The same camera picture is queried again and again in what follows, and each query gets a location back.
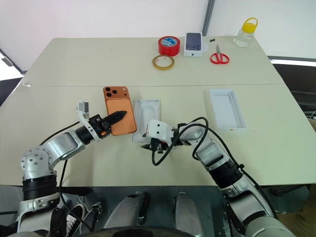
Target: plastic bottle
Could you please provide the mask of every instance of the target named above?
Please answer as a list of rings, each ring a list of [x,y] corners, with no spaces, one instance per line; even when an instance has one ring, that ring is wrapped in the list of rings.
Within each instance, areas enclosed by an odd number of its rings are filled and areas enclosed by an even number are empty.
[[[250,20],[255,20],[256,24],[248,22]],[[252,39],[255,35],[255,31],[258,25],[258,20],[255,17],[251,17],[245,21],[242,28],[239,30],[238,35],[234,39],[234,42],[239,47],[246,47],[250,45]]]

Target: white wall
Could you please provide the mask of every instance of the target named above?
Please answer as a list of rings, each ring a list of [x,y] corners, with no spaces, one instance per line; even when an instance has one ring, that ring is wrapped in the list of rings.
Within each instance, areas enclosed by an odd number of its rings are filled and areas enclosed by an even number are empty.
[[[0,47],[27,70],[54,37],[159,37],[201,31],[207,0],[0,0]],[[315,0],[216,0],[209,35],[259,19],[268,55],[316,57]]]

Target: red scissors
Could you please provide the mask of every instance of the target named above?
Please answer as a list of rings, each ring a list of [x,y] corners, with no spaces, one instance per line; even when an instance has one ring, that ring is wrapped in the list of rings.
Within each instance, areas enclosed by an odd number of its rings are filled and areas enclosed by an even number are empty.
[[[226,54],[221,53],[218,45],[216,45],[216,53],[213,53],[211,55],[210,60],[214,64],[228,64],[229,63],[229,57]]]

